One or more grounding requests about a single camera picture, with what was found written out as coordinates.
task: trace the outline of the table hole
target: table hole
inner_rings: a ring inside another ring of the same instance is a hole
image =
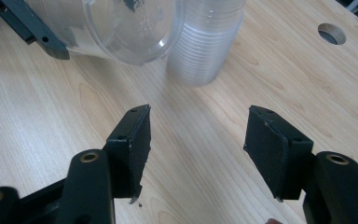
[[[342,45],[347,41],[344,32],[336,25],[322,23],[318,26],[319,35],[330,44]]]

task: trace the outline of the transparent plastic container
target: transparent plastic container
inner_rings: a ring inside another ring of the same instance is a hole
[[[244,16],[245,0],[187,0],[186,22],[168,57],[168,71],[190,86],[218,75]]]
[[[76,53],[141,65],[165,56],[185,21],[184,0],[26,0]]]

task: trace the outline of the stack of plastic cups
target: stack of plastic cups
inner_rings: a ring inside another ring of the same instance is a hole
[[[187,0],[186,23],[168,71],[191,86],[212,82],[241,26],[245,0]]]

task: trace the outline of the plastic cup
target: plastic cup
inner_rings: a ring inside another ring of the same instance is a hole
[[[184,0],[26,0],[70,52],[141,65],[165,56]]]

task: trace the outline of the wooden table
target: wooden table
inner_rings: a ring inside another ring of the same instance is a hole
[[[318,26],[340,27],[332,45]],[[248,108],[275,110],[314,142],[358,161],[358,19],[333,0],[249,0],[215,82],[189,88],[166,62],[143,67],[88,56],[50,58],[0,19],[0,186],[21,197],[101,148],[124,113],[150,104],[152,150],[139,203],[116,200],[117,223],[305,222],[278,203],[242,150]]]

